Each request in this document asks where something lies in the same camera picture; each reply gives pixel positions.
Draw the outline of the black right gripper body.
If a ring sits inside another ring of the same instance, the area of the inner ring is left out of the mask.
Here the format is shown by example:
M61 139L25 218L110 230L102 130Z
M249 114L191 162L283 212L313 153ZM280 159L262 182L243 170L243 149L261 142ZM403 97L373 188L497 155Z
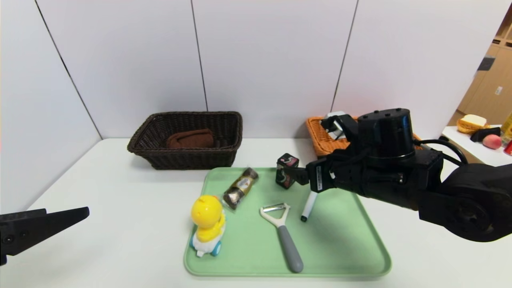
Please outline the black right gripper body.
M331 188L340 188L364 196L363 160L365 155L347 156L329 154L326 157L307 164L311 191L320 193Z

